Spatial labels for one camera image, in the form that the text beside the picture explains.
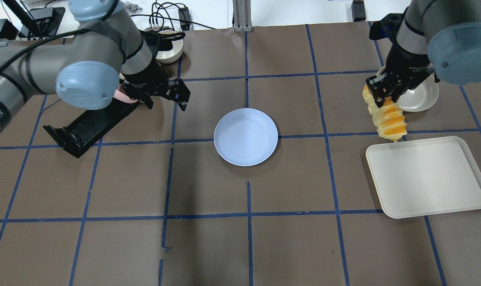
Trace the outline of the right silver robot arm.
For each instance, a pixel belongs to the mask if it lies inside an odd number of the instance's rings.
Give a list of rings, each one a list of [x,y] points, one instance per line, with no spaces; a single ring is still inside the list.
[[[392,44],[382,74],[366,80],[378,108],[431,75],[453,85],[481,82],[481,0],[413,0],[402,14],[375,21],[369,38]]]

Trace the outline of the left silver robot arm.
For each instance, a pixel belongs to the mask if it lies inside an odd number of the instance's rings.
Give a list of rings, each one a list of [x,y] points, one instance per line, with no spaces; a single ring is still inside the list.
[[[71,0],[79,29],[30,46],[0,46],[0,134],[35,95],[57,94],[65,103],[103,110],[119,80],[130,99],[160,96],[182,110],[190,98],[179,78],[170,80],[120,0]]]

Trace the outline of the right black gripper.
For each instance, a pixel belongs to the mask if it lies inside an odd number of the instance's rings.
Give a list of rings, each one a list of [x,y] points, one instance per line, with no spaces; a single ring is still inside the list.
[[[397,103],[402,94],[416,89],[434,72],[433,67],[428,66],[410,75],[400,75],[385,72],[385,67],[382,67],[378,74],[366,79],[366,100],[374,100],[378,108],[381,108],[386,100]]]

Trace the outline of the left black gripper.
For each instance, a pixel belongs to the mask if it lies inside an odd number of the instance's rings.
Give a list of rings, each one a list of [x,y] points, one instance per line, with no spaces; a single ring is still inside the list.
[[[191,92],[181,78],[170,79],[161,66],[148,66],[134,74],[121,73],[121,88],[131,99],[153,109],[150,97],[162,97],[177,103],[184,112]]]

